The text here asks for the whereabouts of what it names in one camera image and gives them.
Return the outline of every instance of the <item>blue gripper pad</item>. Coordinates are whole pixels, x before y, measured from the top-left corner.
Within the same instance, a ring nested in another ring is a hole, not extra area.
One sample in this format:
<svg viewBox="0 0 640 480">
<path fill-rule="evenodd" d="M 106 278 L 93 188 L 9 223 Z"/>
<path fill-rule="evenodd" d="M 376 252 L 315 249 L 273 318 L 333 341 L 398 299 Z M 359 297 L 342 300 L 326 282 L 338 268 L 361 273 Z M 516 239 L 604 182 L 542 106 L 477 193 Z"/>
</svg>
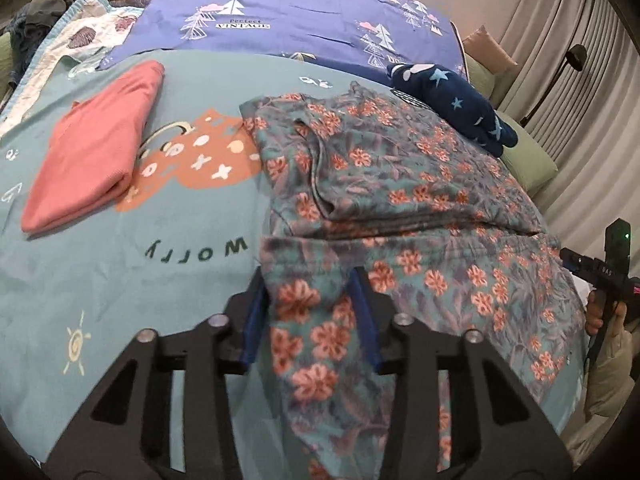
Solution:
<svg viewBox="0 0 640 480">
<path fill-rule="evenodd" d="M 264 286 L 264 280 L 259 268 L 254 274 L 245 294 L 247 295 L 247 301 L 251 301 L 251 305 L 244 326 L 242 327 L 244 345 L 240 361 L 242 365 L 248 369 L 249 366 L 254 363 L 255 357 L 258 354 L 260 339 L 264 329 L 264 321 L 269 308 L 269 295 L 267 288 Z"/>
<path fill-rule="evenodd" d="M 378 344 L 379 329 L 371 311 L 372 302 L 376 298 L 369 283 L 369 277 L 362 267 L 357 267 L 350 272 L 346 288 L 356 316 L 356 327 L 365 358 L 376 373 L 379 373 L 383 359 Z"/>
</svg>

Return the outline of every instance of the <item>floral fabric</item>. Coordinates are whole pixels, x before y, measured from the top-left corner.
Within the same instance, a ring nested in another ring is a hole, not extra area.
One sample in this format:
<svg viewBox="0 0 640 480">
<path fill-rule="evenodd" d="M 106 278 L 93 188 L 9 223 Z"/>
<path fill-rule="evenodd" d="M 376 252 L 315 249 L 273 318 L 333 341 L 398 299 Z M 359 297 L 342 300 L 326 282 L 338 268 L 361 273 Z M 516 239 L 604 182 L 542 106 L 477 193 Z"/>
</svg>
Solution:
<svg viewBox="0 0 640 480">
<path fill-rule="evenodd" d="M 434 330 L 481 330 L 545 397 L 582 310 L 558 241 L 501 162 L 430 110 L 357 83 L 325 100 L 259 98 L 241 113 L 273 186 L 260 256 L 273 368 L 312 478 L 373 479 L 382 463 L 394 380 L 360 352 L 344 295 L 354 266 Z M 440 384 L 446 467 L 444 374 Z"/>
</svg>

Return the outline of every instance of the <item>hand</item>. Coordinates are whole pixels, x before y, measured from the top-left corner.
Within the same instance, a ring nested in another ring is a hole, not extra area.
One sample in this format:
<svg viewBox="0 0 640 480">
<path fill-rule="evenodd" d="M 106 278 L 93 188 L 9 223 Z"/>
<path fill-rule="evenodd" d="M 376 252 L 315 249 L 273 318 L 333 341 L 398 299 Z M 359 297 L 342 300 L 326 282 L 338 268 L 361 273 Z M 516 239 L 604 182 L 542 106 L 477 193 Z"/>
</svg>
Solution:
<svg viewBox="0 0 640 480">
<path fill-rule="evenodd" d="M 589 294 L 587 303 L 587 321 L 584 329 L 587 334 L 593 336 L 598 333 L 598 330 L 602 328 L 602 313 L 604 311 L 604 304 L 606 300 L 606 294 L 603 290 L 592 290 Z M 624 328 L 624 322 L 626 317 L 626 304 L 624 301 L 618 301 L 614 303 L 614 318 L 611 320 L 611 335 L 617 336 L 622 332 Z"/>
</svg>

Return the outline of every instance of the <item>navy star-patterned cloth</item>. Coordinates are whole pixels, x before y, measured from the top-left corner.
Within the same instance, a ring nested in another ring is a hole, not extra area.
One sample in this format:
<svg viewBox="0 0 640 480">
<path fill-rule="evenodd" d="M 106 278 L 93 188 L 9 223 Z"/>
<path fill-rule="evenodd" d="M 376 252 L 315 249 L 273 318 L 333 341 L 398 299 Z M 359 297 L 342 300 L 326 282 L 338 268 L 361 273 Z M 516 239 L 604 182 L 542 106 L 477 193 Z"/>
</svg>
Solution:
<svg viewBox="0 0 640 480">
<path fill-rule="evenodd" d="M 393 88 L 419 99 L 495 157 L 512 148 L 518 134 L 495 113 L 494 107 L 455 71 L 438 64 L 391 64 Z"/>
</svg>

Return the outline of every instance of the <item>pink cloth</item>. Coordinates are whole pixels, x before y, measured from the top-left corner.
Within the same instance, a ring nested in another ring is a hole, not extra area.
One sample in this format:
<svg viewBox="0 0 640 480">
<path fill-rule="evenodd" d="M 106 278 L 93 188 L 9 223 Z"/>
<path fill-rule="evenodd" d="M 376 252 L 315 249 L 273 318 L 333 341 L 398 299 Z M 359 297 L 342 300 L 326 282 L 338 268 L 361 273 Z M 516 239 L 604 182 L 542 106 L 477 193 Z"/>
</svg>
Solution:
<svg viewBox="0 0 640 480">
<path fill-rule="evenodd" d="M 38 234 L 98 209 L 126 192 L 164 67 L 144 61 L 56 124 L 31 187 L 22 230 Z"/>
</svg>

